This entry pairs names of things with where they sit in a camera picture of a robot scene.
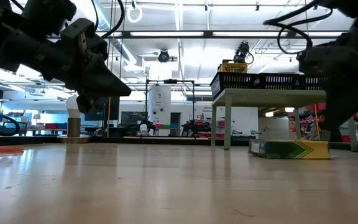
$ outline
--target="cardboard box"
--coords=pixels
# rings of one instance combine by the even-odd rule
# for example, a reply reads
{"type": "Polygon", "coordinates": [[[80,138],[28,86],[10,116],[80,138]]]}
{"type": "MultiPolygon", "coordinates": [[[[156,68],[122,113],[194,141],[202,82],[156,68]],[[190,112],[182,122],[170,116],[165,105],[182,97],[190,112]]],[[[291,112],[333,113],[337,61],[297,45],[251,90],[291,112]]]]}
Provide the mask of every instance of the cardboard box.
{"type": "Polygon", "coordinates": [[[243,60],[223,60],[218,72],[247,73],[248,64],[243,60]]]}

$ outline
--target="black basket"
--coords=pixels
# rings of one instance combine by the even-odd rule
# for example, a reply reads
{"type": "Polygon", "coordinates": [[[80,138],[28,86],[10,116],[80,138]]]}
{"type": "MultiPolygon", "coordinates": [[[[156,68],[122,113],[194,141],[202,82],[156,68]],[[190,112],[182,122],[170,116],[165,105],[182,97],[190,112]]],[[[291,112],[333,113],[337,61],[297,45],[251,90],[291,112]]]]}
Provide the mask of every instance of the black basket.
{"type": "Polygon", "coordinates": [[[266,90],[299,90],[298,74],[290,73],[260,73],[254,80],[254,88],[266,90]]]}
{"type": "Polygon", "coordinates": [[[255,74],[218,72],[211,84],[212,96],[215,99],[225,88],[252,88],[255,74]]]}
{"type": "Polygon", "coordinates": [[[323,90],[323,82],[327,80],[321,75],[299,75],[302,90],[323,90]]]}

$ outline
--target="ceiling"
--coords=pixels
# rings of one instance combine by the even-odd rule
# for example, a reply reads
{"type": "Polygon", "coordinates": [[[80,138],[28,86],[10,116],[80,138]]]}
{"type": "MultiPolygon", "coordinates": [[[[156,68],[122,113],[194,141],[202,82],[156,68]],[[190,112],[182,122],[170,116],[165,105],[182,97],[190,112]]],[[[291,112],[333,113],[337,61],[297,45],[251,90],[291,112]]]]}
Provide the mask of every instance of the ceiling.
{"type": "MultiPolygon", "coordinates": [[[[87,17],[92,21],[96,20],[90,0],[72,1],[78,8],[75,19],[87,17]]],[[[96,5],[100,6],[98,11],[99,20],[103,18],[108,23],[111,21],[112,24],[114,24],[114,21],[118,21],[120,12],[118,3],[115,0],[95,1],[96,5]]],[[[27,1],[19,0],[19,2],[24,6],[27,1]]],[[[123,0],[123,2],[127,6],[126,13],[128,14],[128,12],[132,11],[130,12],[132,19],[136,19],[139,16],[139,9],[132,10],[132,1],[123,0]]],[[[207,11],[205,0],[137,0],[137,8],[141,8],[142,11],[140,21],[131,22],[126,16],[119,31],[278,31],[276,27],[262,25],[263,21],[294,11],[304,6],[305,2],[310,2],[310,0],[258,0],[260,5],[258,11],[256,10],[257,1],[207,0],[206,2],[208,5],[207,11]]],[[[12,5],[12,9],[20,13],[20,10],[15,5],[12,5]]],[[[299,15],[285,23],[321,16],[326,14],[327,11],[323,7],[318,7],[307,11],[307,15],[299,15]]],[[[328,32],[347,30],[351,24],[351,18],[334,11],[333,15],[328,19],[298,26],[298,28],[301,30],[328,32]]],[[[335,39],[335,35],[332,35],[330,39],[315,39],[313,43],[322,44],[333,39],[335,39]]],[[[146,68],[145,72],[148,72],[150,67],[159,63],[156,55],[162,49],[168,50],[170,56],[174,58],[174,62],[170,62],[173,72],[169,73],[168,77],[185,78],[195,80],[198,83],[210,83],[221,61],[233,58],[235,50],[242,41],[248,41],[251,53],[255,57],[255,62],[249,68],[250,73],[298,71],[298,64],[293,55],[282,54],[275,39],[180,39],[179,41],[180,44],[178,44],[177,39],[123,39],[122,44],[129,49],[131,54],[143,57],[145,62],[142,66],[146,68]],[[179,45],[182,46],[181,54],[179,53],[179,45]],[[178,72],[177,58],[179,55],[183,65],[183,76],[180,76],[180,72],[178,72]]],[[[305,41],[282,39],[282,45],[287,50],[302,50],[305,47],[305,41]]],[[[127,63],[125,60],[121,60],[120,49],[113,50],[111,47],[110,52],[112,54],[109,58],[108,67],[115,75],[121,77],[127,83],[145,82],[146,75],[144,72],[128,72],[128,69],[124,69],[127,63]]],[[[40,79],[34,80],[28,76],[21,78],[25,78],[30,82],[40,82],[40,79]]],[[[61,86],[59,88],[61,88],[61,91],[67,91],[61,86]]]]}

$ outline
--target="white table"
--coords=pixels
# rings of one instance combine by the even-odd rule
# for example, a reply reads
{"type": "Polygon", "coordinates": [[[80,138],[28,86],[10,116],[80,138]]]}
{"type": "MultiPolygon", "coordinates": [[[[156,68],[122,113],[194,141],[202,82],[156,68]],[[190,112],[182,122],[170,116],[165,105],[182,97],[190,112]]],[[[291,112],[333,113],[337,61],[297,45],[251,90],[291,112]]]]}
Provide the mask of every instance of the white table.
{"type": "Polygon", "coordinates": [[[224,149],[231,146],[231,108],[235,107],[293,107],[295,108],[296,138],[301,138],[299,108],[326,101],[325,91],[318,90],[257,90],[230,89],[223,90],[212,103],[211,145],[216,139],[216,107],[225,106],[224,115],[224,149]]]}

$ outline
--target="table leg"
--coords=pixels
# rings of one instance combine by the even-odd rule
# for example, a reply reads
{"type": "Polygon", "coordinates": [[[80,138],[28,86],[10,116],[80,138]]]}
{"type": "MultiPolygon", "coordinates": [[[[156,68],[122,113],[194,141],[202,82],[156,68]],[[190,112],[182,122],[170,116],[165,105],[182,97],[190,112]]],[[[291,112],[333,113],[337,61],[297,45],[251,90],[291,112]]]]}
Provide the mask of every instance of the table leg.
{"type": "Polygon", "coordinates": [[[301,123],[299,119],[299,108],[295,108],[295,129],[296,129],[296,139],[301,139],[301,123]]]}
{"type": "Polygon", "coordinates": [[[352,152],[358,152],[358,143],[356,136],[356,124],[353,116],[348,120],[349,122],[349,135],[351,136],[352,152]]]}
{"type": "Polygon", "coordinates": [[[224,110],[224,146],[223,149],[230,150],[231,146],[231,94],[224,96],[225,110],[224,110]]]}
{"type": "Polygon", "coordinates": [[[211,145],[215,146],[216,140],[216,106],[212,106],[211,145]]]}

